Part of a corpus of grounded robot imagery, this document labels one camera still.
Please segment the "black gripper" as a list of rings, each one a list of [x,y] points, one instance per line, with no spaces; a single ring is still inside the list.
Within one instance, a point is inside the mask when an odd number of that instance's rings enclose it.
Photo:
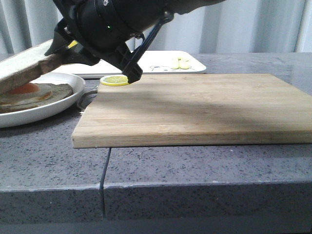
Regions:
[[[174,14],[189,13],[217,0],[56,0],[63,18],[45,56],[60,56],[61,64],[93,66],[100,59],[119,69],[128,83],[139,81],[137,61],[160,28]],[[73,41],[77,45],[68,49]]]

